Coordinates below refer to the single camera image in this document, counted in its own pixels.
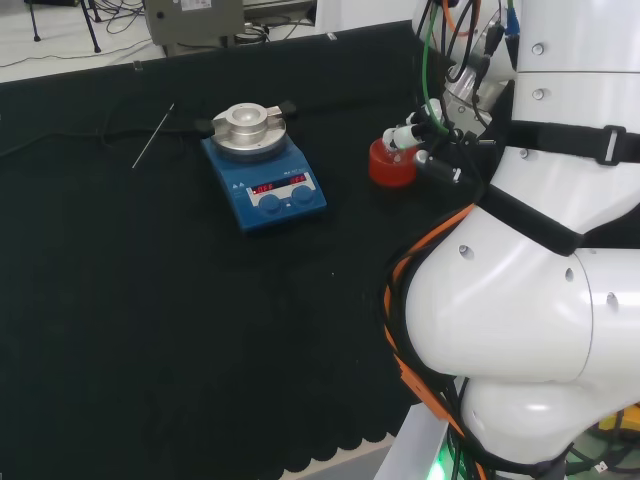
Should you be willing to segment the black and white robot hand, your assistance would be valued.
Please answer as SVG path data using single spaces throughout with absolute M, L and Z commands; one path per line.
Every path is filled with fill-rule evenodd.
M 484 188 L 488 174 L 473 154 L 481 147 L 495 147 L 494 140 L 481 140 L 472 131 L 463 131 L 446 117 L 442 102 L 429 99 L 409 114 L 404 123 L 382 134 L 382 149 L 398 164 L 402 154 L 426 176 L 454 186 Z

